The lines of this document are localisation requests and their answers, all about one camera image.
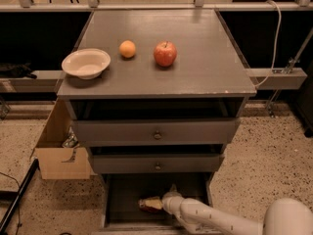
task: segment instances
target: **apple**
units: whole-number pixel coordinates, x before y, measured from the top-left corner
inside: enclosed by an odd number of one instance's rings
[[[161,67],[169,67],[174,63],[177,57],[177,49],[172,42],[161,41],[155,47],[154,57],[158,65]]]

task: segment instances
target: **black cable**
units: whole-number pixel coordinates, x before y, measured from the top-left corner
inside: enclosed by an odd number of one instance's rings
[[[0,171],[0,174],[16,181],[17,185],[19,186],[19,190],[18,190],[18,196],[19,196],[19,195],[20,195],[21,185],[19,184],[18,180],[17,180],[15,177],[10,176],[10,175],[8,175],[8,174],[6,174],[6,173],[3,173],[3,172],[1,172],[1,171]],[[22,224],[21,224],[20,204],[18,204],[18,217],[19,217],[19,223],[18,223],[18,228],[17,228],[17,231],[16,231],[16,235],[18,235],[19,229],[20,229],[20,227],[22,226]]]

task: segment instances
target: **floor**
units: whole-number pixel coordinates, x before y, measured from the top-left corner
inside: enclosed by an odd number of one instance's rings
[[[0,121],[0,171],[19,183],[52,107],[52,103],[12,105]],[[289,105],[279,102],[274,110],[276,117],[269,117],[262,104],[246,105],[237,134],[226,148],[226,159],[210,184],[215,208],[261,222],[273,201],[290,197],[313,211],[313,139],[304,136]],[[17,189],[13,179],[1,175],[0,185],[3,190]],[[104,193],[97,175],[90,180],[43,180],[37,170],[20,204],[18,234],[98,231]],[[1,207],[0,215],[6,210]],[[16,211],[7,229],[9,235],[16,234],[18,217]]]

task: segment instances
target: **cardboard box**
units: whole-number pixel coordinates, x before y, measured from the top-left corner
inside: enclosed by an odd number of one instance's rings
[[[43,179],[89,179],[91,166],[85,148],[76,148],[72,162],[73,148],[63,148],[70,127],[70,116],[65,102],[58,100],[39,137],[35,155]]]

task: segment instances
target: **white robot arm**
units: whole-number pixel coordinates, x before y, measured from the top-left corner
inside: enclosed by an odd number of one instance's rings
[[[185,199],[176,187],[162,198],[162,207],[191,233],[199,233],[204,224],[225,235],[312,235],[313,212],[301,202],[284,198],[267,210],[264,223],[231,215],[195,199]]]

